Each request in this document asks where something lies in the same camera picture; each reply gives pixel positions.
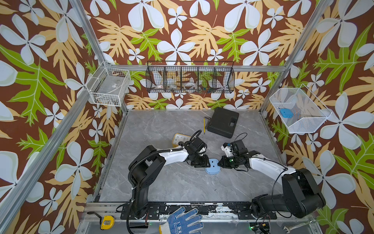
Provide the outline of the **yellow square alarm clock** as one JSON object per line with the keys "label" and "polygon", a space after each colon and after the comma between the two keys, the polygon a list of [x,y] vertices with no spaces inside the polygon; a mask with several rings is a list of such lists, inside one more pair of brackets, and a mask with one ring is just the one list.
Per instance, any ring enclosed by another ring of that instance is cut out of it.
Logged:
{"label": "yellow square alarm clock", "polygon": [[190,140],[191,136],[184,134],[176,133],[172,139],[172,146],[177,147],[179,142],[186,142]]}

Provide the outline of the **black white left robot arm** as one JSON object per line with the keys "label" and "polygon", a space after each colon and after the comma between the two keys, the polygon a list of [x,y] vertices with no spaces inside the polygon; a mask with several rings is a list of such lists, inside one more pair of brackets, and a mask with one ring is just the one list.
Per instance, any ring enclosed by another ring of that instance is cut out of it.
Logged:
{"label": "black white left robot arm", "polygon": [[210,167],[206,150],[207,144],[197,136],[170,149],[147,146],[129,165],[128,180],[132,186],[130,214],[142,218],[147,213],[149,187],[164,166],[189,161],[195,168]]}

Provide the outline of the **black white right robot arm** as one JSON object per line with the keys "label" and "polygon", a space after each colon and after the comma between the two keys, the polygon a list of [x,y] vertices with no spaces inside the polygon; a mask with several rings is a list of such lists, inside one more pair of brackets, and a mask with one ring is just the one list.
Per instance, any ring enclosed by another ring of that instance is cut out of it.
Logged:
{"label": "black white right robot arm", "polygon": [[225,153],[218,165],[221,168],[238,170],[240,166],[263,173],[282,186],[282,194],[265,194],[252,199],[251,213],[256,218],[288,212],[291,216],[303,218],[323,208],[326,200],[312,173],[305,169],[284,166],[266,158],[257,151],[248,151],[242,140],[224,143]]}

